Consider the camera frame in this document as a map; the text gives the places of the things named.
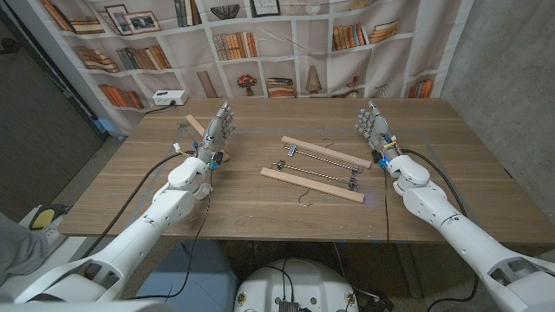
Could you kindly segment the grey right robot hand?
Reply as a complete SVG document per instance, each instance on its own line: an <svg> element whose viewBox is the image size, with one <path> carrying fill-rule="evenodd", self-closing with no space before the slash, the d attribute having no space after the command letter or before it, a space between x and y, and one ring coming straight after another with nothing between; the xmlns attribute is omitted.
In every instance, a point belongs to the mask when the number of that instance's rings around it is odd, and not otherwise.
<svg viewBox="0 0 555 312"><path fill-rule="evenodd" d="M355 129L368 141L371 150L381 155L379 162L388 164L392 159L401 155L396 137L372 100L369 100L367 109L360 110Z"/></svg>

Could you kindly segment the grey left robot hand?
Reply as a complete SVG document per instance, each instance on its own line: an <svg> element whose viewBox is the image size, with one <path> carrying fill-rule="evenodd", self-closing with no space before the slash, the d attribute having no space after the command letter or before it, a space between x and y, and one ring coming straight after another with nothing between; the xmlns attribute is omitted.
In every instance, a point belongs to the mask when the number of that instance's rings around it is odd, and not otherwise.
<svg viewBox="0 0 555 312"><path fill-rule="evenodd" d="M204 131L196 158L207 163L215 153L224 148L226 139L235 128L234 112L226 101Z"/></svg>

